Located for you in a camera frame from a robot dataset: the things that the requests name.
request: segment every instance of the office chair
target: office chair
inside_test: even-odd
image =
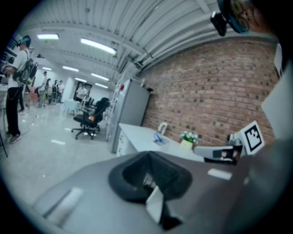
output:
[[[74,116],[74,120],[77,122],[81,123],[82,128],[73,128],[71,132],[78,130],[79,133],[75,136],[75,139],[77,140],[78,135],[82,133],[87,133],[92,137],[96,133],[94,129],[91,128],[97,128],[98,132],[100,132],[100,127],[98,125],[98,122],[101,122],[103,119],[103,112],[106,110],[106,108],[109,106],[109,99],[106,97],[103,97],[101,101],[99,102],[95,112],[93,114],[89,114],[90,110],[89,109],[80,109],[83,114],[82,115],[77,115]]]

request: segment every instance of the ceiling light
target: ceiling light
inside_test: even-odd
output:
[[[83,79],[80,79],[80,78],[77,78],[77,77],[75,79],[78,80],[78,81],[81,81],[81,82],[85,82],[85,83],[87,82],[86,80],[83,80]]]
[[[94,73],[91,73],[91,75],[92,75],[92,76],[95,76],[95,77],[98,77],[98,78],[100,78],[100,79],[103,79],[103,80],[109,81],[109,79],[106,78],[106,77],[102,77],[102,76],[97,75],[97,74],[94,74]]]
[[[95,85],[97,85],[97,86],[100,86],[100,87],[103,87],[103,88],[105,88],[105,89],[107,89],[107,88],[108,88],[107,86],[100,85],[100,84],[98,84],[98,83],[96,83]]]
[[[59,36],[58,34],[39,34],[39,39],[49,39],[49,40],[58,40]]]
[[[116,54],[116,50],[109,47],[109,46],[105,46],[103,44],[100,44],[98,42],[94,42],[94,41],[91,41],[91,40],[88,40],[88,39],[84,39],[84,38],[81,38],[81,43],[82,44],[85,44],[85,45],[88,45],[88,46],[93,46],[95,48],[98,48],[98,49],[101,49],[103,51],[106,51],[112,55],[115,55]]]
[[[71,67],[66,67],[66,66],[63,66],[63,69],[70,70],[70,71],[79,71],[76,68],[71,68]]]

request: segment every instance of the yellow flower pot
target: yellow flower pot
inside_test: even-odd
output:
[[[189,141],[186,141],[186,140],[182,140],[181,141],[181,144],[180,146],[184,149],[188,149],[188,150],[191,150],[192,149],[192,146],[193,146],[193,143],[192,142],[189,142]]]

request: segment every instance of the sneaker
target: sneaker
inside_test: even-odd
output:
[[[15,142],[19,141],[22,137],[20,135],[16,135],[12,137],[9,141],[9,144],[14,144]]]

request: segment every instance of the white ceiling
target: white ceiling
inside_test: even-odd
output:
[[[139,70],[133,63],[146,67],[186,45],[219,38],[209,21],[214,10],[217,0],[43,0],[18,32],[30,35],[32,45],[56,66],[78,68],[91,82],[98,80],[93,72],[115,83],[123,67],[135,75]],[[60,39],[39,40],[40,33],[57,33]],[[117,54],[81,44],[81,37]]]

